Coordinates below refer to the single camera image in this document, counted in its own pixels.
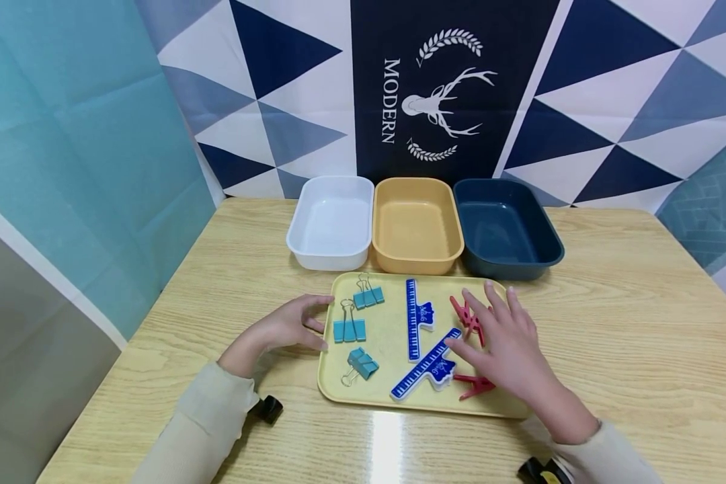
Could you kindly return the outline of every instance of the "hand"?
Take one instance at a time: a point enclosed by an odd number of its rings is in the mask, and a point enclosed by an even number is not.
[[[491,281],[484,285],[492,311],[467,289],[465,300],[479,317],[487,347],[476,350],[450,337],[446,345],[498,387],[522,399],[535,412],[555,442],[581,444],[599,429],[599,422],[575,393],[563,386],[538,346],[538,331],[512,287],[508,305]]]
[[[233,375],[251,378],[255,361],[268,350],[293,345],[327,350],[328,343],[313,332],[322,333],[325,329],[314,318],[313,310],[332,301],[333,296],[304,294],[286,302],[243,331],[220,356],[218,365]]]
[[[497,295],[491,281],[486,282],[484,291],[492,311],[467,289],[463,290],[463,296],[479,318],[487,347],[479,351],[454,338],[448,338],[446,345],[474,366],[481,376],[532,404],[543,391],[559,384],[540,352],[535,322],[516,298],[513,288],[506,292],[508,306]]]

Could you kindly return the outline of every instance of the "sleeve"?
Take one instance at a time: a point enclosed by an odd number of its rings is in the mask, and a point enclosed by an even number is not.
[[[660,484],[662,480],[610,422],[587,442],[563,445],[551,442],[555,462],[574,484]]]
[[[210,484],[258,402],[252,379],[208,363],[132,476],[132,484]]]

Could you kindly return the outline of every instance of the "navy blue plastic bin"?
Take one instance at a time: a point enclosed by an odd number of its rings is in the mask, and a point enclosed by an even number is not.
[[[462,179],[454,185],[465,238],[462,261],[472,274],[533,280],[565,256],[565,247],[535,194],[510,179]]]

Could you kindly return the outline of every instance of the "ruler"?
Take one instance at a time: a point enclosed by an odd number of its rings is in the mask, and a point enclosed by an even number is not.
[[[424,305],[416,304],[416,280],[407,279],[407,337],[409,342],[409,361],[419,361],[419,327],[428,331],[434,330],[433,304],[428,301]]]
[[[452,381],[454,375],[455,362],[444,359],[444,353],[449,351],[449,347],[446,346],[444,340],[448,337],[460,337],[462,331],[458,328],[453,327],[446,333],[446,336],[441,338],[438,345],[433,347],[422,360],[420,360],[411,371],[404,376],[401,381],[390,391],[390,397],[395,401],[402,401],[404,398],[409,396],[409,393],[416,388],[422,378],[425,376],[430,377],[430,383],[433,384],[435,391],[441,391],[446,385]]]

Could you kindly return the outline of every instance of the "red clothespin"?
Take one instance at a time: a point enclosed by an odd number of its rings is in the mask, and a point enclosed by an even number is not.
[[[471,316],[471,308],[468,304],[468,301],[466,301],[465,299],[463,300],[465,302],[465,306],[460,306],[459,302],[454,299],[454,296],[449,296],[449,301],[454,307],[456,314],[458,314],[460,322],[462,323],[463,327],[468,330],[465,332],[464,339],[468,339],[471,333],[476,333],[477,335],[479,335],[479,342],[481,343],[481,346],[484,347],[484,331],[481,330],[479,318],[477,316]]]
[[[454,379],[458,382],[469,382],[471,384],[471,389],[460,396],[460,402],[466,398],[475,397],[495,389],[495,383],[490,382],[489,379],[483,376],[455,375]]]

